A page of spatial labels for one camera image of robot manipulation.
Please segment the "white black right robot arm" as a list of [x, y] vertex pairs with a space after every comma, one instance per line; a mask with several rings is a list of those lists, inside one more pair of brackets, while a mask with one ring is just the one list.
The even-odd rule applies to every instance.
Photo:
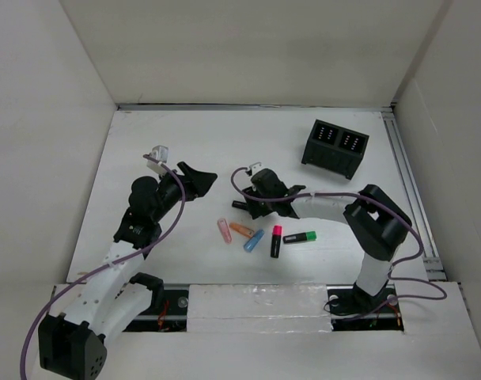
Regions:
[[350, 227], [364, 251], [361, 269], [349, 294], [329, 303], [335, 314], [366, 314], [382, 302], [388, 284], [388, 272], [397, 249], [411, 229], [411, 220], [376, 185], [368, 184], [360, 192], [306, 192], [304, 185], [287, 187], [277, 174], [261, 163], [241, 167], [251, 185], [240, 189], [248, 213], [254, 218], [272, 213], [291, 219], [321, 219]]

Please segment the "black highlighter green cap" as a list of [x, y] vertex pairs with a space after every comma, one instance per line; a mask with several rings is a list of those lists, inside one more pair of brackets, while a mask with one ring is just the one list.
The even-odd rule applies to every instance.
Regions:
[[301, 243], [301, 242], [307, 242], [307, 241], [315, 241], [316, 240], [316, 232], [315, 231], [308, 231], [308, 232], [303, 232], [303, 233], [297, 233], [297, 234], [289, 234], [285, 235], [282, 238], [282, 241], [284, 244], [296, 244], [296, 243]]

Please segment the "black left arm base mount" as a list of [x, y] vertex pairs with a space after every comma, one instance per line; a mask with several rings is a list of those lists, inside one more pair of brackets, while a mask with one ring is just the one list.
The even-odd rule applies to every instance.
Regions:
[[187, 330], [188, 285], [165, 285], [162, 300], [140, 313], [125, 333], [181, 333]]

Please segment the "black highlighter pink cap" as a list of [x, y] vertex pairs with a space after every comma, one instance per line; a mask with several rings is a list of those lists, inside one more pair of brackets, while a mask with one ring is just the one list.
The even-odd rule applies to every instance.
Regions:
[[275, 225], [271, 234], [271, 258], [279, 258], [280, 247], [282, 243], [282, 227], [280, 225]]

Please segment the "blue translucent highlighter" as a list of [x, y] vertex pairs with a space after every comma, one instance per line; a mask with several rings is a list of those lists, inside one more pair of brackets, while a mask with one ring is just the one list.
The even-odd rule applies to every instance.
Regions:
[[250, 237], [249, 240], [244, 244], [243, 246], [244, 251], [247, 253], [251, 253], [253, 249], [259, 244], [263, 236], [264, 236], [264, 230], [263, 229], [257, 230], [252, 235], [252, 237]]

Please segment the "orange translucent highlighter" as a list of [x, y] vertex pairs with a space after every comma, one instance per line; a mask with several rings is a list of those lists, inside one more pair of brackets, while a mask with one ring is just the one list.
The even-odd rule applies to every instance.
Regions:
[[248, 228], [248, 227], [246, 227], [246, 226], [243, 226], [243, 225], [241, 225], [241, 224], [239, 224], [239, 223], [236, 223], [236, 222], [231, 222], [231, 223], [229, 224], [229, 227], [230, 227], [233, 231], [239, 233], [240, 235], [242, 235], [242, 236], [244, 236], [244, 237], [246, 237], [246, 238], [252, 238], [252, 237], [254, 236], [254, 234], [255, 234], [255, 231], [254, 231], [254, 230], [252, 230], [252, 229], [250, 229], [250, 228]]

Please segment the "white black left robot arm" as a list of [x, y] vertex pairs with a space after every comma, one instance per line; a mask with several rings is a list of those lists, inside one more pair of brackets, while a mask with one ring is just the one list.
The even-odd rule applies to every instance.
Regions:
[[68, 379], [95, 379], [105, 365], [108, 346], [142, 312], [163, 306], [164, 283], [142, 273], [152, 248], [166, 236], [160, 221], [176, 204], [204, 197], [217, 180], [185, 162], [180, 171], [151, 160], [159, 177], [139, 177], [113, 242], [99, 268], [83, 275], [80, 295], [38, 327], [40, 366]]

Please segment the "pink translucent highlighter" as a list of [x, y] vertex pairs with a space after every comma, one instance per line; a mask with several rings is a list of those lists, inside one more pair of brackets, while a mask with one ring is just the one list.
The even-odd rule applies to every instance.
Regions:
[[222, 238], [226, 244], [231, 244], [233, 241], [232, 235], [230, 233], [229, 224], [224, 218], [220, 218], [217, 221], [218, 229], [222, 235]]

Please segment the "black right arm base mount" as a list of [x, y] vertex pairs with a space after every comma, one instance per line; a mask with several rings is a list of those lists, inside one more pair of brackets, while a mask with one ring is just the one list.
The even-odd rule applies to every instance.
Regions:
[[404, 330], [403, 318], [397, 303], [385, 305], [372, 312], [383, 301], [396, 296], [393, 287], [385, 288], [381, 299], [373, 306], [361, 306], [353, 298], [352, 287], [329, 287], [328, 300], [324, 304], [324, 311], [331, 315], [331, 329], [333, 332], [360, 331], [400, 331]]

